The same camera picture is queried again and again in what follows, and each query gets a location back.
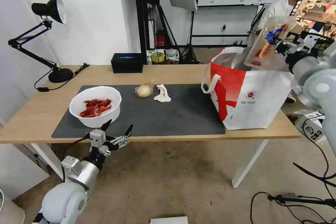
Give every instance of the lamp shade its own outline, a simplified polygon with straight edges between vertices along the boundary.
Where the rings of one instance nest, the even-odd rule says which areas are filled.
[[[67,15],[65,13],[62,0],[49,0],[47,3],[33,3],[31,5],[32,11],[39,16],[50,16],[59,23],[65,24],[67,22]]]

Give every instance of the white bowl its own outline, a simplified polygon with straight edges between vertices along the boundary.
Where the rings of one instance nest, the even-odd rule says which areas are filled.
[[[110,110],[104,111],[101,116],[84,118],[80,117],[80,113],[86,110],[85,100],[92,99],[110,99],[112,108]],[[113,87],[107,86],[97,86],[77,94],[70,102],[69,111],[74,116],[77,117],[86,127],[89,128],[100,128],[108,120],[112,119],[114,122],[120,114],[120,103],[121,95],[118,90]]]

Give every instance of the bag handle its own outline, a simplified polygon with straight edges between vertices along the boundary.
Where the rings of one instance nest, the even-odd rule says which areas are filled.
[[[202,77],[201,89],[202,89],[203,93],[205,93],[205,94],[211,93],[212,91],[214,91],[215,90],[215,86],[217,84],[217,81],[221,79],[221,77],[218,74],[215,74],[213,76],[212,80],[211,80],[209,89],[207,91],[205,91],[205,89],[204,89],[204,82],[205,82],[205,79],[207,77],[207,72],[208,72],[209,67],[210,67],[210,63],[206,66],[205,72],[204,72],[203,77]]]

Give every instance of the wooden table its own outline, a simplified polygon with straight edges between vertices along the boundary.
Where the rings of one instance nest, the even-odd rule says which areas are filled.
[[[65,66],[76,70],[79,66]],[[62,177],[61,162],[47,144],[70,143],[77,139],[51,138],[56,126],[69,107],[71,99],[84,85],[141,85],[154,79],[162,84],[201,83],[206,65],[146,65],[143,73],[114,74],[111,66],[90,66],[64,87],[36,93],[25,106],[0,130],[0,144],[31,144],[51,168]],[[58,84],[46,83],[48,87]],[[300,133],[282,111],[278,113],[267,129],[227,131],[225,135],[181,135],[181,136],[137,136],[133,142],[144,141],[210,141],[254,139],[256,147],[232,180],[238,187],[269,139],[298,139]]]

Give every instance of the tape roll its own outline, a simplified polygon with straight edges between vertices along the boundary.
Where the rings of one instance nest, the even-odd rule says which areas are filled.
[[[153,52],[150,57],[154,63],[161,63],[165,60],[165,54],[163,52]]]

